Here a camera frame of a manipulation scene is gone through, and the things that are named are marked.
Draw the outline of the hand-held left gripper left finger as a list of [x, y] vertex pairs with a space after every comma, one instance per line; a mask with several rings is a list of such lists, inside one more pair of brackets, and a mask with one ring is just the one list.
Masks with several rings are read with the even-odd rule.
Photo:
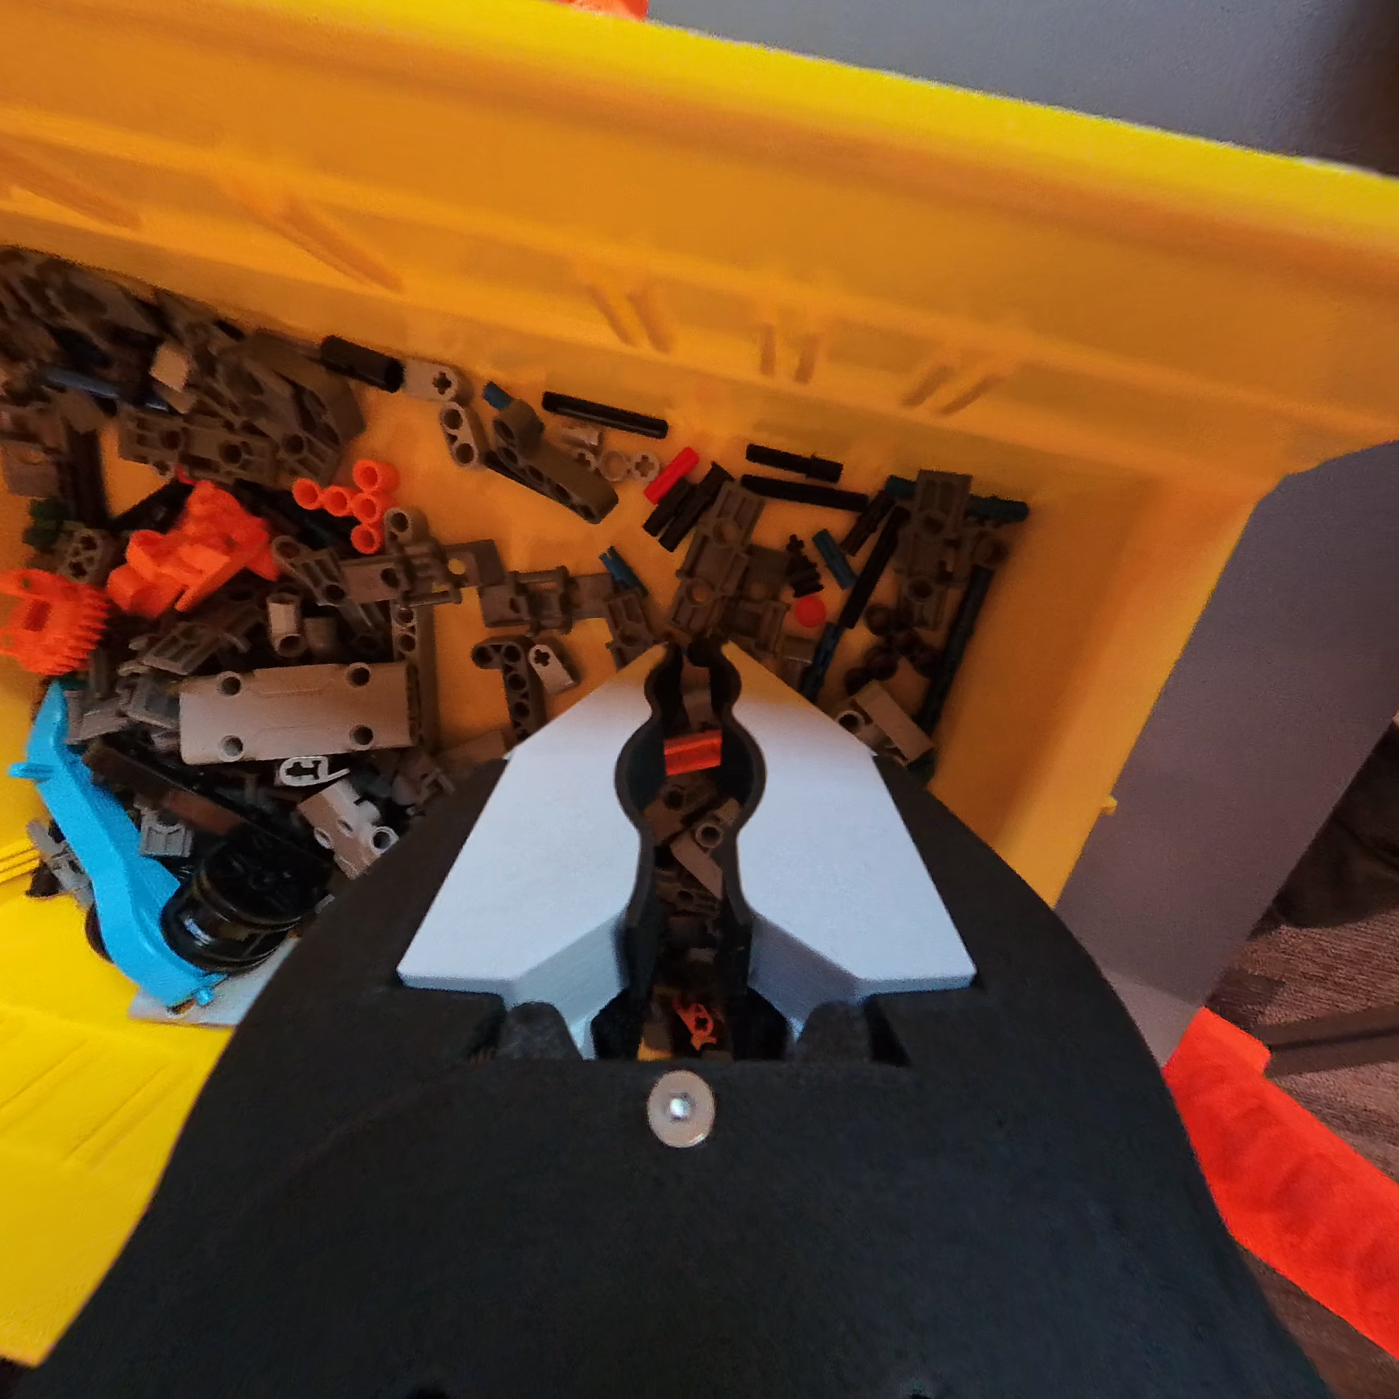
[[677, 659], [652, 646], [504, 759], [396, 964], [404, 985], [551, 1005], [582, 1057], [596, 1054], [591, 1025], [631, 975], [622, 925], [641, 860], [617, 766], [657, 716], [647, 681]]

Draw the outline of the grey panel plate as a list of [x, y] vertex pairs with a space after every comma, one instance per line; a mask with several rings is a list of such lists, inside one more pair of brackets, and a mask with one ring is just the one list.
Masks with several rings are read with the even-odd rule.
[[363, 754], [418, 741], [419, 692], [406, 661], [223, 671], [178, 687], [186, 764]]

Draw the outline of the yellow plastic parts bin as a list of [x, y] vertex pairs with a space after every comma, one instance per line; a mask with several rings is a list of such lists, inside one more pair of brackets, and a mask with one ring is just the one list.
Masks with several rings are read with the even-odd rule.
[[792, 1037], [749, 987], [734, 641], [654, 644], [589, 1059], [396, 974], [516, 746], [334, 869], [231, 1025], [129, 1017], [3, 879], [19, 1395], [1327, 1395], [1054, 899], [1254, 507], [1395, 437], [1393, 179], [567, 4], [3, 3], [3, 248], [449, 364], [552, 441], [546, 392], [637, 416], [594, 526], [404, 392], [354, 384], [343, 466], [509, 569], [616, 547], [657, 632], [686, 546], [626, 457], [1027, 507], [930, 766], [837, 719], [864, 624], [816, 691], [757, 659], [872, 751], [965, 989]]

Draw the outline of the orange triple pin connector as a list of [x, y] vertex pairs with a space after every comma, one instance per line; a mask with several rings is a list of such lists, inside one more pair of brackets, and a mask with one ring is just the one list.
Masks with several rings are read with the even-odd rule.
[[396, 507], [401, 476], [384, 459], [358, 459], [348, 482], [316, 482], [296, 477], [291, 482], [293, 501], [313, 512], [349, 521], [349, 546], [359, 554], [376, 554], [386, 544], [388, 514]]

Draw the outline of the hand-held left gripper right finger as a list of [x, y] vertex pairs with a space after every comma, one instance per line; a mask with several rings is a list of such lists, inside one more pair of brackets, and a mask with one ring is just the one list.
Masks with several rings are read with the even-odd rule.
[[872, 751], [737, 646], [722, 657], [757, 771], [736, 830], [749, 987], [792, 1037], [831, 1002], [969, 987], [974, 960]]

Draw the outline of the orange round connector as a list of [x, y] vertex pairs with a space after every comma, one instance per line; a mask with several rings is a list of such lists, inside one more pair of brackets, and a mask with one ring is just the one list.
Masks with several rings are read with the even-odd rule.
[[111, 601], [103, 587], [74, 582], [36, 567], [1, 572], [3, 597], [13, 601], [1, 626], [1, 654], [26, 672], [78, 672], [98, 646]]

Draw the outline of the pile of dark building parts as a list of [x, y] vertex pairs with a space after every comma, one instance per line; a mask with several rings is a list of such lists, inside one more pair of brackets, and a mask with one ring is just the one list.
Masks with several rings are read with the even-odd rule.
[[[66, 689], [66, 742], [124, 807], [139, 850], [183, 884], [214, 840], [249, 827], [314, 850], [341, 880], [363, 874], [446, 794], [452, 772], [506, 756], [547, 721], [547, 694], [577, 684], [561, 639], [579, 621], [607, 627], [617, 667], [659, 641], [691, 651], [734, 641], [816, 691], [841, 624], [879, 636], [849, 672], [839, 722], [902, 761], [930, 766], [930, 724], [1004, 559], [1022, 501], [970, 492], [969, 477], [889, 477], [872, 494], [834, 489], [841, 466], [749, 444], [752, 462], [806, 482], [734, 479], [712, 462], [654, 504], [642, 531], [686, 546], [662, 632], [647, 591], [616, 547], [601, 571], [516, 571], [494, 539], [447, 544], [396, 494], [386, 544], [359, 554], [349, 521], [298, 506], [296, 477], [348, 482], [364, 427], [354, 384], [434, 402], [447, 454], [552, 499], [582, 522], [617, 504], [596, 472], [604, 427], [646, 432], [637, 416], [544, 394], [562, 434], [494, 384], [486, 412], [449, 364], [401, 361], [326, 337], [309, 351], [244, 331], [166, 289], [134, 291], [33, 249], [3, 248], [3, 474], [28, 497], [24, 567], [106, 592], [134, 531], [168, 531], [199, 481], [233, 494], [271, 529], [278, 579], [241, 571], [181, 614], [138, 617], [111, 604], [86, 666], [39, 676]], [[406, 661], [419, 692], [418, 741], [363, 754], [184, 762], [178, 687], [193, 676], [314, 662]], [[43, 879], [66, 892], [109, 965], [93, 885], [58, 822], [28, 824]], [[208, 1005], [168, 1009], [134, 989], [129, 1017], [231, 1025], [299, 924], [258, 967], [221, 972]]]

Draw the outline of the black wheel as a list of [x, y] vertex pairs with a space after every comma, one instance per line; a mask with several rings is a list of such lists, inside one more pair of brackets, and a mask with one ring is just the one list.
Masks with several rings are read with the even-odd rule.
[[314, 912], [334, 864], [249, 827], [209, 844], [166, 900], [159, 930], [168, 949], [204, 972], [261, 965]]

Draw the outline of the orange connector block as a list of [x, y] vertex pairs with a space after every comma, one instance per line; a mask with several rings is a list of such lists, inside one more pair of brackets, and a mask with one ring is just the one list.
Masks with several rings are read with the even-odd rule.
[[169, 609], [186, 614], [241, 571], [278, 579], [269, 524], [228, 491], [199, 481], [169, 529], [129, 536], [124, 562], [109, 572], [106, 592], [131, 616], [159, 617]]

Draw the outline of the orange plastic object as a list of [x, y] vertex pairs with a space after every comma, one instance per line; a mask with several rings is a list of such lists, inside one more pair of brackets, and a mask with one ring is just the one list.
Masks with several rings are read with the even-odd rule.
[[1265, 1077], [1269, 1050], [1200, 1007], [1164, 1065], [1219, 1214], [1257, 1255], [1397, 1353], [1397, 1184]]

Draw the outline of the blue brick separator tool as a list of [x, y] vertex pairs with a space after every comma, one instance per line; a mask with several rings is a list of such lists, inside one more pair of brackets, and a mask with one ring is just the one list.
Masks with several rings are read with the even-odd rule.
[[181, 884], [139, 850], [136, 824], [66, 742], [66, 721], [66, 689], [53, 681], [31, 721], [24, 757], [9, 774], [36, 786], [88, 875], [111, 964], [166, 1009], [184, 1002], [208, 1005], [221, 974], [186, 960], [163, 930], [163, 912]]

